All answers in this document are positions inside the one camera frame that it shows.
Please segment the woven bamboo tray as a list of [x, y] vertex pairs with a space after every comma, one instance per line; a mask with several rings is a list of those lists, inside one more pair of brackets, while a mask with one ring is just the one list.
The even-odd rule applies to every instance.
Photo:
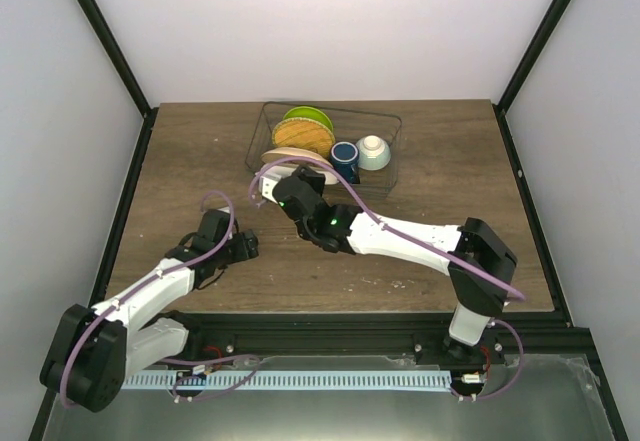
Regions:
[[272, 143], [276, 147], [307, 149], [321, 154], [333, 146], [335, 136], [319, 121], [294, 117], [280, 121], [274, 127]]

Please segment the pale celadon ceramic bowl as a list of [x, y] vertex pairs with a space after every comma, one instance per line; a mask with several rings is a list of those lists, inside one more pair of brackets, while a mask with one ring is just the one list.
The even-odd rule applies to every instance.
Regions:
[[388, 143], [379, 136], [367, 135], [356, 143], [359, 151], [358, 165], [366, 171], [379, 171], [391, 161]]

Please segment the dark blue ceramic mug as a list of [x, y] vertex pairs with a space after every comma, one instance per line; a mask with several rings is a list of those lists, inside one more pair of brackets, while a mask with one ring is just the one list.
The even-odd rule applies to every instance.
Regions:
[[359, 184], [359, 150], [348, 141], [341, 141], [331, 148], [329, 160], [336, 172], [350, 184]]

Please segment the cream brown-rimmed plate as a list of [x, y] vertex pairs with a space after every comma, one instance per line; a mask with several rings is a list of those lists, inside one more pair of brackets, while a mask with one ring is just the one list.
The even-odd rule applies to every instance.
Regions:
[[272, 167], [267, 171], [267, 173], [280, 177], [288, 177], [304, 161], [315, 160], [320, 162], [321, 166], [312, 165], [311, 168], [325, 177], [326, 185], [331, 186], [339, 183], [337, 177], [327, 170], [327, 168], [331, 166], [330, 162], [313, 151], [294, 147], [279, 147], [264, 152], [261, 155], [261, 160], [264, 164], [269, 164], [288, 157], [296, 157], [297, 160], [288, 161], [281, 165]]

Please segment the lime green plastic plate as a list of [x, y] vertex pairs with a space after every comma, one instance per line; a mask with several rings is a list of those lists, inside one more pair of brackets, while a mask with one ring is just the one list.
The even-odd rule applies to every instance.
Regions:
[[333, 130], [333, 123], [329, 116], [322, 110], [312, 106], [296, 106], [288, 110], [282, 117], [282, 120], [291, 118], [305, 118], [321, 123], [330, 131]]

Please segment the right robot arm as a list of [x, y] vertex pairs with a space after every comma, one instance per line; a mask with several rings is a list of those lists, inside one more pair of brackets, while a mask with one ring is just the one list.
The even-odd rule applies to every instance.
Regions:
[[458, 364], [471, 361], [489, 322], [519, 296], [511, 286], [517, 266], [513, 251], [480, 219], [469, 218], [461, 226], [393, 219], [365, 210], [361, 201], [330, 204], [324, 185], [323, 174], [300, 166], [287, 176], [268, 171], [259, 190], [281, 207], [301, 239], [326, 252], [385, 256], [447, 276], [457, 305], [445, 354]]

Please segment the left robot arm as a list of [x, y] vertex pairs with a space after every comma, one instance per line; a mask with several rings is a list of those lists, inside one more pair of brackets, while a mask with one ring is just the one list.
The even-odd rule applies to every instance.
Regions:
[[91, 307], [75, 304], [58, 323], [40, 383], [91, 412], [106, 408], [125, 380], [165, 358], [184, 365], [204, 353], [203, 338], [161, 311], [202, 289], [229, 266], [255, 259], [259, 240], [228, 209], [209, 209], [198, 229], [168, 250], [145, 276]]

